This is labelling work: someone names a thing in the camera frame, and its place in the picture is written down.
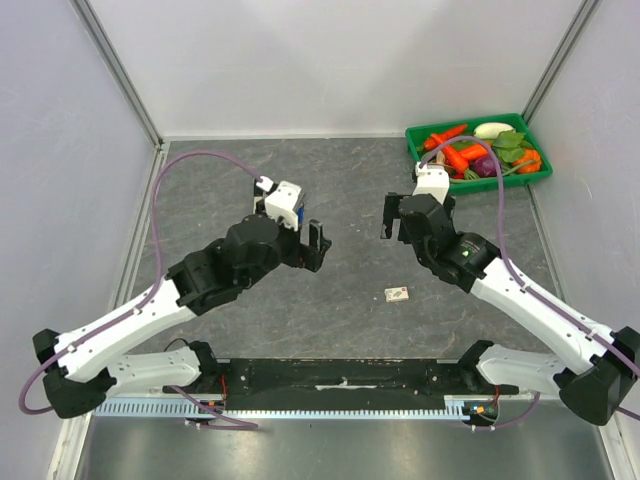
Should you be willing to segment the beige and black stapler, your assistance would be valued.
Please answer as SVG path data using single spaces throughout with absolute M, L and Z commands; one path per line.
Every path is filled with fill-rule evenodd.
M 264 190 L 258 185 L 258 181 L 253 184 L 253 213 L 259 214 L 264 210 L 263 205 Z

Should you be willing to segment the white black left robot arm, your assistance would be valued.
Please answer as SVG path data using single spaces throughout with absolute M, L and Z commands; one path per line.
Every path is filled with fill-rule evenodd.
M 135 356 L 154 335 L 235 301 L 281 265 L 317 272 L 331 248 L 320 222 L 299 231 L 253 214 L 223 238 L 188 254 L 149 289 L 103 317 L 66 333 L 38 332 L 33 344 L 44 369 L 50 410 L 61 419 L 94 410 L 127 390 L 191 385 L 207 393 L 220 369 L 211 349 L 195 342 L 175 353 Z

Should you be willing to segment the white staple box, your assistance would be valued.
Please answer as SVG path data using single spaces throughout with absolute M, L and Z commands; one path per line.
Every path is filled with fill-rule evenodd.
M 400 302 L 409 299 L 409 291 L 407 287 L 392 287 L 384 290 L 385 301 Z

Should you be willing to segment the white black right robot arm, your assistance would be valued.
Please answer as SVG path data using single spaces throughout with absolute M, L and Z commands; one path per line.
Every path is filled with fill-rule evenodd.
M 431 194 L 386 195 L 381 236 L 396 234 L 440 281 L 498 308 L 542 341 L 550 354 L 482 343 L 458 368 L 467 392 L 491 384 L 556 396 L 579 418 L 606 425 L 639 379 L 639 333 L 618 331 L 570 308 L 517 269 L 479 234 L 456 231 L 455 201 Z

